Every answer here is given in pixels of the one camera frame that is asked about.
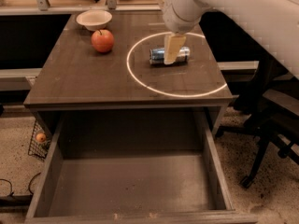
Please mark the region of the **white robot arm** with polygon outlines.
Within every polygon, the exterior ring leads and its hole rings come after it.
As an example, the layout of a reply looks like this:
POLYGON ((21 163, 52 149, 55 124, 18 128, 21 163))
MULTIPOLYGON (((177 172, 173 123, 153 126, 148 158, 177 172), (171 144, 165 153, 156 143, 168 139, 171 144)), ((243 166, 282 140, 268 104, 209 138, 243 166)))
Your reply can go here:
POLYGON ((299 77, 299 0, 163 0, 165 26, 175 34, 192 30, 204 13, 224 13, 299 77))

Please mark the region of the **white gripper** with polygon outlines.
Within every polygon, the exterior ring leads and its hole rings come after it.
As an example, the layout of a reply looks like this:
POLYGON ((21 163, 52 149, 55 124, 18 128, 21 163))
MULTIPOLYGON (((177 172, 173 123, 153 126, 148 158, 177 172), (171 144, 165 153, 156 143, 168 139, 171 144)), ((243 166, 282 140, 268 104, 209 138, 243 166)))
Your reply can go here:
POLYGON ((165 26, 173 33, 164 38, 164 63, 172 64, 186 41, 186 35, 199 23, 210 5, 202 0, 157 0, 165 26))

